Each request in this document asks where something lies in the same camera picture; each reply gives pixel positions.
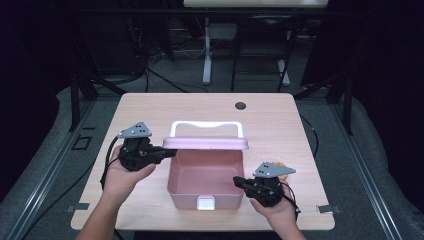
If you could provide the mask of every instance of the chair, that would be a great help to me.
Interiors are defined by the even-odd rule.
[[[281,83],[287,72],[291,52],[296,41],[297,34],[302,30],[305,21],[297,16],[285,15],[255,15],[249,19],[240,21],[234,38],[235,47],[233,51],[233,71],[231,91],[234,91],[236,73],[273,73],[280,74],[277,91],[281,89]],[[248,58],[272,58],[284,61],[284,68],[278,71],[252,71],[255,66],[251,66],[248,71],[237,70],[238,61],[242,57]]]

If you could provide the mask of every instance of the table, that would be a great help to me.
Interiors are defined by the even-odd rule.
[[[328,0],[184,0],[187,8],[325,8]],[[209,18],[205,19],[205,65],[203,67],[203,84],[211,83],[212,53],[210,51]],[[284,61],[278,61],[280,72]],[[282,84],[290,86],[288,74]]]
[[[235,107],[246,104],[244,110]],[[332,214],[317,212],[317,205],[328,200],[312,156],[294,99],[281,93],[127,93],[122,96],[112,119],[96,163],[83,191],[80,203],[87,210],[76,210],[71,226],[81,229],[101,195],[99,180],[103,173],[107,149],[122,130],[144,121],[153,133],[151,143],[161,146],[169,137],[176,120],[239,121],[243,125],[249,149],[243,150],[246,178],[263,161],[281,161],[295,168],[287,182],[296,194],[302,213],[298,218],[302,230],[330,230]],[[191,134],[203,129],[184,130]],[[232,131],[219,128],[211,135],[227,136]],[[243,197],[235,210],[177,209],[167,192],[170,159],[164,159],[148,178],[139,182],[118,214],[117,229],[152,231],[266,231],[272,230],[266,219]]]

